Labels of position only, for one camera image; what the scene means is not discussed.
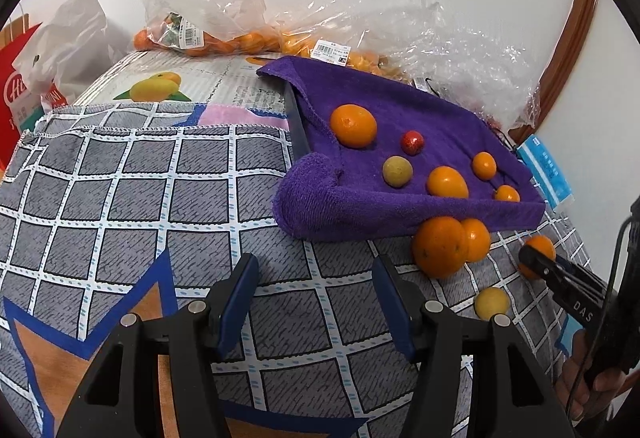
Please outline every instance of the grey checkered blanket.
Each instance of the grey checkered blanket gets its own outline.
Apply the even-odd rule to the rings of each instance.
[[[20,141],[0,187],[0,298],[85,341],[165,249],[177,306],[206,295],[241,253],[253,253],[260,284],[242,338],[213,365],[221,399],[312,418],[366,418],[354,436],[389,438],[404,421],[417,369],[394,349],[371,282],[372,260],[385,253],[427,299],[467,317],[476,317],[479,290],[504,289],[509,316],[556,378],[562,312],[542,282],[516,270],[527,234],[493,234],[485,260],[442,281],[412,263],[409,238],[294,240],[276,226],[270,205],[291,163],[286,131],[171,127],[193,105],[120,106],[52,114]],[[558,253],[588,263],[567,218],[548,210],[538,231]],[[0,305],[0,388],[34,436],[52,436],[10,319]],[[472,376],[472,358],[463,357],[457,438],[466,434]]]

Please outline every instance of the black cable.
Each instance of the black cable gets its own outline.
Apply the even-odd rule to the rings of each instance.
[[[623,222],[623,224],[620,226],[620,230],[618,231],[618,237],[616,239],[616,248],[613,252],[613,262],[611,263],[611,272],[609,274],[609,282],[607,283],[607,291],[604,296],[604,302],[602,304],[602,313],[600,316],[600,321],[598,321],[598,328],[596,329],[596,335],[593,336],[593,339],[591,340],[591,344],[589,345],[589,350],[587,351],[586,355],[582,358],[582,361],[580,362],[580,368],[578,368],[578,374],[575,377],[574,384],[571,387],[571,391],[569,391],[569,398],[566,400],[566,407],[564,408],[564,411],[567,417],[569,418],[569,420],[571,420],[571,411],[570,411],[571,405],[574,402],[575,392],[577,391],[578,386],[580,385],[580,381],[584,376],[584,370],[586,369],[587,360],[589,357],[591,357],[591,354],[593,354],[593,350],[595,349],[598,339],[600,338],[600,332],[602,330],[602,326],[604,325],[604,319],[607,315],[607,309],[609,308],[609,300],[611,299],[611,294],[613,292],[613,284],[616,281],[616,272],[618,271],[618,261],[620,260],[620,250],[622,249],[622,240],[625,237],[626,228],[629,226],[629,224],[632,221],[634,221],[633,216],[629,216],[629,218],[627,218]]]

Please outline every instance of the yellow lemon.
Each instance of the yellow lemon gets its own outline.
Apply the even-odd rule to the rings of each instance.
[[[151,78],[135,83],[129,90],[129,97],[135,103],[161,102],[180,88],[174,81]]]
[[[182,83],[182,78],[175,72],[160,72],[152,75],[149,79],[169,79],[169,81],[173,81],[178,86]]]
[[[488,321],[498,313],[507,314],[511,302],[509,296],[502,288],[489,287],[476,295],[474,308],[476,314],[483,321]]]

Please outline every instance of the pink patch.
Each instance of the pink patch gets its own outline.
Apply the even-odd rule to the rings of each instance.
[[[241,106],[225,104],[208,104],[198,121],[199,126],[216,124],[251,124],[258,126],[273,126],[273,128],[289,129],[286,119],[279,117],[263,117]]]

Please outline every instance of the purple towel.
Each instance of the purple towel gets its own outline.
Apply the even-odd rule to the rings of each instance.
[[[315,241],[413,235],[422,221],[447,215],[478,218],[491,231],[534,229],[540,223],[545,205],[530,183],[531,173],[470,111],[412,86],[302,57],[275,60],[258,74],[290,82],[302,98],[300,114],[312,153],[293,165],[273,200],[273,215],[290,235]],[[378,136],[371,147],[338,144],[328,120],[342,104],[363,106],[376,118]],[[416,157],[400,148],[409,129],[425,139]],[[480,151],[492,154],[498,165],[489,182],[471,169]],[[392,155],[405,156],[414,167],[414,177],[402,189],[382,178],[382,164]],[[429,173],[440,165],[465,178],[468,200],[426,192]],[[502,184],[518,190],[519,203],[492,199]]]

